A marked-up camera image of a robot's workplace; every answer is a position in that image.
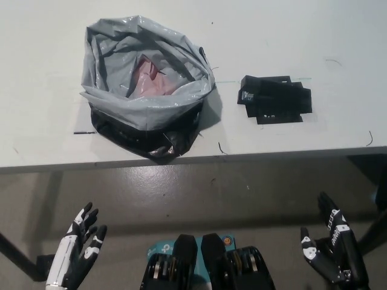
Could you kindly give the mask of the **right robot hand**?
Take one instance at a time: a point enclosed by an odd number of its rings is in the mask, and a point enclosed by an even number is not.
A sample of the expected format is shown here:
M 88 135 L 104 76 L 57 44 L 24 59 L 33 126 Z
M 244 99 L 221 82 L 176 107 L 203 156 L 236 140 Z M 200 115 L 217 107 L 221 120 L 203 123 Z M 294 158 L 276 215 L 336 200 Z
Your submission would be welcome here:
M 326 281 L 340 289 L 369 289 L 369 277 L 353 230 L 340 208 L 325 193 L 317 197 L 329 236 L 314 240 L 301 228 L 301 247 L 306 262 Z

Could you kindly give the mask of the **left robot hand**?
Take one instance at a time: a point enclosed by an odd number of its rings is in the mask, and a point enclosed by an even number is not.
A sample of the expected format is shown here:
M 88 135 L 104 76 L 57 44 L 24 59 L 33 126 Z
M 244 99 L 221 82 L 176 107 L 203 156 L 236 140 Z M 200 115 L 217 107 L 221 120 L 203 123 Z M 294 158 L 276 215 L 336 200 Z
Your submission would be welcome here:
M 89 202 L 74 218 L 54 255 L 46 289 L 78 289 L 82 284 L 99 256 L 108 229 L 94 225 L 98 213 Z

